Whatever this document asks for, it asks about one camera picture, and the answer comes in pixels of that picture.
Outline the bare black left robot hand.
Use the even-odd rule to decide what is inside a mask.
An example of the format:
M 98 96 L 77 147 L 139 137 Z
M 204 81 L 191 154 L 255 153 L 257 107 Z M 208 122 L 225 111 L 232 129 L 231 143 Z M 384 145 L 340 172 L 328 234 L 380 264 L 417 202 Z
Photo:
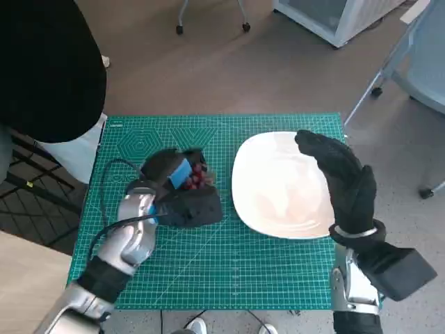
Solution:
M 177 148 L 160 150 L 145 160 L 142 174 L 159 186 L 170 184 L 178 189 L 193 173 L 193 167 L 205 164 L 201 149 L 191 148 L 179 151 Z

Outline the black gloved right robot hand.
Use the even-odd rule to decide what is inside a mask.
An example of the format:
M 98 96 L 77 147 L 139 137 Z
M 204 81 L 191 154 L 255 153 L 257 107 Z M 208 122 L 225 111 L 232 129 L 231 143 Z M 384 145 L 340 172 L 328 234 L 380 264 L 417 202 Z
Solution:
M 367 237 L 384 227 L 374 219 L 377 184 L 372 167 L 361 164 L 346 144 L 322 134 L 300 130 L 295 142 L 301 153 L 315 158 L 326 178 L 334 211 L 332 236 Z

